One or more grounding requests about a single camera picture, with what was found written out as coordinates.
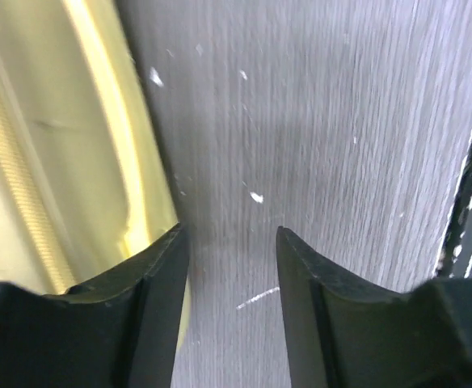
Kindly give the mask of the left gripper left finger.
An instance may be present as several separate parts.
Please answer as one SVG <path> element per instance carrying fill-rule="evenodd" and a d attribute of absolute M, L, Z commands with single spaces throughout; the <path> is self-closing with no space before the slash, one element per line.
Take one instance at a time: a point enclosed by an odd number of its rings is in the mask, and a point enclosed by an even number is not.
<path fill-rule="evenodd" d="M 177 225 L 62 295 L 0 281 L 0 387 L 168 387 L 188 264 Z"/>

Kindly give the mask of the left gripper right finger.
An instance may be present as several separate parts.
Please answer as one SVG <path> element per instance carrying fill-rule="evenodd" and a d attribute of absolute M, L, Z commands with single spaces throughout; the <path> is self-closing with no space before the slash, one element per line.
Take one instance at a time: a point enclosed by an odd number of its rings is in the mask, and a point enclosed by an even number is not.
<path fill-rule="evenodd" d="M 294 387 L 472 387 L 472 279 L 397 293 L 285 227 L 276 262 Z"/>

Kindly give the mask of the yellow suitcase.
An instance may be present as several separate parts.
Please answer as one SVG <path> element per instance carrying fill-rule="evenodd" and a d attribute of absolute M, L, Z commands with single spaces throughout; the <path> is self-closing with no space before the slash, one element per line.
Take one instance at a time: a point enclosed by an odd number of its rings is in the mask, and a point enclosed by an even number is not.
<path fill-rule="evenodd" d="M 0 1 L 0 281 L 64 293 L 177 224 L 113 1 Z"/>

